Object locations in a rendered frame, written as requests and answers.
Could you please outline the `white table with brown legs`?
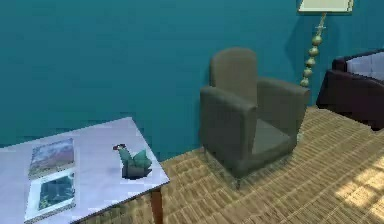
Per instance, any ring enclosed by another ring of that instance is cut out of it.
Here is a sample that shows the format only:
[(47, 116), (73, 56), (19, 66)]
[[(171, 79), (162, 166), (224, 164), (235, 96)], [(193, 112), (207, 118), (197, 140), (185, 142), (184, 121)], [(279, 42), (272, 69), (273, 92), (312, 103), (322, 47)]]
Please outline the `white table with brown legs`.
[[(163, 224), (161, 187), (169, 178), (130, 117), (1, 148), (0, 224), (24, 224), (32, 149), (68, 138), (75, 145), (76, 206), (36, 224), (78, 224), (146, 193), (151, 194), (155, 224)], [(113, 150), (119, 143), (132, 154), (146, 151), (152, 161), (148, 176), (137, 180), (121, 177), (120, 157)]]

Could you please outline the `beaded brass floor lamp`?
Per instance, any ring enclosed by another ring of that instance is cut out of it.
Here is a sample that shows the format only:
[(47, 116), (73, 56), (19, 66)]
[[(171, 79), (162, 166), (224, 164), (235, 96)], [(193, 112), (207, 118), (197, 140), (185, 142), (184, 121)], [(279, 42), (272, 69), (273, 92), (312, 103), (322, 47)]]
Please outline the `beaded brass floor lamp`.
[(321, 18), (316, 27), (316, 33), (311, 39), (311, 48), (308, 50), (308, 59), (305, 61), (305, 68), (302, 73), (300, 85), (308, 87), (310, 77), (313, 74), (313, 67), (316, 64), (316, 57), (319, 55), (319, 46), (321, 45), (322, 33), (325, 29), (325, 20), (330, 13), (349, 14), (353, 11), (354, 0), (301, 0), (299, 13), (320, 13)]

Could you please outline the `dark maroon sofa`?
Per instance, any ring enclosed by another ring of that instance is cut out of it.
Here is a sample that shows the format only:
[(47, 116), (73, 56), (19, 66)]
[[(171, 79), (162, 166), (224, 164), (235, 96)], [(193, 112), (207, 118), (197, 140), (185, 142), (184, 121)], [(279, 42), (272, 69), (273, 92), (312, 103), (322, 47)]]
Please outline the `dark maroon sofa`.
[(384, 129), (384, 48), (334, 59), (316, 105), (373, 131)]

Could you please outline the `book with landscape cover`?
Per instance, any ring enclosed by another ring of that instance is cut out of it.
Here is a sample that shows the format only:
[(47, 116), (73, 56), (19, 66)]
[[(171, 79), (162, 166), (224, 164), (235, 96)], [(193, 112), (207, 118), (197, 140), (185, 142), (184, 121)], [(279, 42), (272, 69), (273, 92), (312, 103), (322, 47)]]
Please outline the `book with landscape cover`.
[(32, 150), (28, 177), (37, 179), (74, 166), (75, 151), (72, 138), (36, 147)]

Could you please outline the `white-bordered green book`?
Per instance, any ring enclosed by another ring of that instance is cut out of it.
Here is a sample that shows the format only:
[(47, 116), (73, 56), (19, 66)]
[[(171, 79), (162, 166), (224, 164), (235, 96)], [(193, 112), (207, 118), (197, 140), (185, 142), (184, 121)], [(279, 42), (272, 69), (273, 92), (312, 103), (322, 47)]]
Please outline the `white-bordered green book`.
[(31, 181), (24, 223), (34, 224), (75, 206), (73, 168)]

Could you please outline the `green bird statue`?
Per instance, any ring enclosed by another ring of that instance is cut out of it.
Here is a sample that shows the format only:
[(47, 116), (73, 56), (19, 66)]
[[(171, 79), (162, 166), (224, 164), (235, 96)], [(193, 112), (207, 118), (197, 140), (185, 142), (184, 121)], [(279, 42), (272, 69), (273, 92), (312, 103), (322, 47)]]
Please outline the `green bird statue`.
[(119, 153), (122, 168), (122, 178), (136, 180), (147, 177), (152, 171), (152, 161), (147, 157), (146, 150), (141, 150), (134, 156), (130, 154), (125, 144), (118, 144), (113, 147)]

